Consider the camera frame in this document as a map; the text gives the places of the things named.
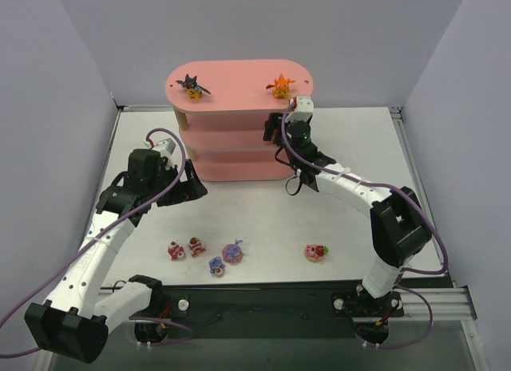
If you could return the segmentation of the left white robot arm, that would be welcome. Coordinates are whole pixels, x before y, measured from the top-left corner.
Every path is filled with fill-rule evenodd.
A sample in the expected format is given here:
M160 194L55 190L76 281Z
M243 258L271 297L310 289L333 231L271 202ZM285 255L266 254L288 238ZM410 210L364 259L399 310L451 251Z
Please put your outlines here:
M172 165L165 148L138 148L129 155L122 185L101 193L80 255L61 273L41 304L24 319L38 348L91 363L109 334L137 313L164 309L161 281L135 275L103 301L97 296L122 245L152 205L171 206L207 195L191 160Z

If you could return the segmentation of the orange spiky creature toy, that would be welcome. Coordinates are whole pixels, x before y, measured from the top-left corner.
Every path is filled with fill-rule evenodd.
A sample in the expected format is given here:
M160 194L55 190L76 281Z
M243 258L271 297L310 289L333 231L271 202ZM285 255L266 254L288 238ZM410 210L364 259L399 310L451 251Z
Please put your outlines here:
M274 97L287 98L290 92L290 85L294 84L295 80L286 78L282 73L276 78L272 84L266 85L265 89L270 89Z

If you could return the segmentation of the black bat creature toy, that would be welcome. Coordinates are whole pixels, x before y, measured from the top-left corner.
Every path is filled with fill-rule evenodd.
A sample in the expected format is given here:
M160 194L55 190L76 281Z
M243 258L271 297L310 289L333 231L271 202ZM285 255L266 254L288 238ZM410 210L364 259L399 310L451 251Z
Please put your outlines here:
M211 95L211 92L197 83L197 76L185 75L184 80L176 80L176 83L186 92L189 98L198 100L203 93Z

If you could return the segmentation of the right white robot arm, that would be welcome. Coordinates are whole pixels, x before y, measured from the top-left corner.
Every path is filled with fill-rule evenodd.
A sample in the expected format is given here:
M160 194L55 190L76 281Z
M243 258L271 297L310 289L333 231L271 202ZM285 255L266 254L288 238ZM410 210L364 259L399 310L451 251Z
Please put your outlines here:
M414 191L375 187L317 148L311 140L310 120L283 124L282 119L282 113L270 114L263 140L276 145L277 154L286 154L286 161L277 161L294 172L300 186L340 199L368 217L376 259L362 288L372 298L388 294L409 261L432 238Z

